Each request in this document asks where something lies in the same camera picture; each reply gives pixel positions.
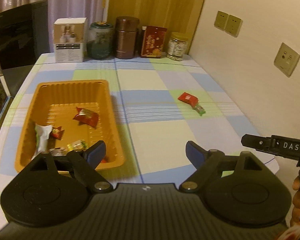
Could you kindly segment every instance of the table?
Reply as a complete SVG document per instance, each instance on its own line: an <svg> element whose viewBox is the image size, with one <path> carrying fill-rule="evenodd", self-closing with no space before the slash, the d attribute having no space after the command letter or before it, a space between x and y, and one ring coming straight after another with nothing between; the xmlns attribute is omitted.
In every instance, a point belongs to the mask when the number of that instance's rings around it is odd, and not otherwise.
<svg viewBox="0 0 300 240"><path fill-rule="evenodd" d="M227 155L252 151L272 172L279 166L272 155L240 143L257 131L223 89L189 56L182 62L168 58L88 60L55 63L53 53L42 54L14 98L0 130L0 194L17 175L15 154L33 93L41 82L106 79L126 162L101 171L114 186L127 183L169 183L178 187L195 170L185 155L192 140L205 149ZM178 96L199 98L206 114L199 114ZM0 206L0 228L6 224Z"/></svg>

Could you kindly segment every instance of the double wall socket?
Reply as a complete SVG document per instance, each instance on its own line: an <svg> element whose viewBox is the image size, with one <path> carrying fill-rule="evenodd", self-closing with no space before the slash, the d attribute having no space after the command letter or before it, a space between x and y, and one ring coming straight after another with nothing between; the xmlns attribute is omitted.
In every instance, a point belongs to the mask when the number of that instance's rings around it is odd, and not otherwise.
<svg viewBox="0 0 300 240"><path fill-rule="evenodd" d="M282 43L274 60L274 65L280 69L287 77L290 77L296 68L300 54L291 49L288 45Z"/></svg>
<svg viewBox="0 0 300 240"><path fill-rule="evenodd" d="M225 12L218 11L214 26L237 37L242 25L242 20Z"/></svg>

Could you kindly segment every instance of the round black disc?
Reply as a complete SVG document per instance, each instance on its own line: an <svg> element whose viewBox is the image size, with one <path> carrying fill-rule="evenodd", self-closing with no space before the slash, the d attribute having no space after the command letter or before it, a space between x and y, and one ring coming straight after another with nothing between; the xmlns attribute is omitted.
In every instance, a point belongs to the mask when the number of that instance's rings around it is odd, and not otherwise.
<svg viewBox="0 0 300 240"><path fill-rule="evenodd" d="M9 184L1 194L1 206L8 221L47 227L75 217L88 198L87 189L70 177L37 174Z"/></svg>
<svg viewBox="0 0 300 240"><path fill-rule="evenodd" d="M291 197L279 181L233 174L209 184L204 200L213 213L228 223L263 227L284 220Z"/></svg>

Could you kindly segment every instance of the human hand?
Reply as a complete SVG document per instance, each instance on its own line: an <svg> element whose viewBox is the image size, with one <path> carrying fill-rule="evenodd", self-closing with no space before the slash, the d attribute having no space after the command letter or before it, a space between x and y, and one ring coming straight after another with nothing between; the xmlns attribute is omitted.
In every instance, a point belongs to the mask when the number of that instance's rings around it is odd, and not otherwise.
<svg viewBox="0 0 300 240"><path fill-rule="evenodd" d="M292 218L290 220L290 226L293 226L295 223L300 221L300 179L296 177L292 185L293 190L297 190L295 193L292 203L294 208L292 210Z"/></svg>

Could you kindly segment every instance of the yellow lid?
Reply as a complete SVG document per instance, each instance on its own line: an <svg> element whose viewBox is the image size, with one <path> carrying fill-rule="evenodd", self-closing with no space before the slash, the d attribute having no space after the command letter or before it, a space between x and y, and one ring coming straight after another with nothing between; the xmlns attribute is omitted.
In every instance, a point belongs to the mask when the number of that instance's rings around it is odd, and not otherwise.
<svg viewBox="0 0 300 240"><path fill-rule="evenodd" d="M180 41L188 41L189 37L184 33L172 32L171 37Z"/></svg>

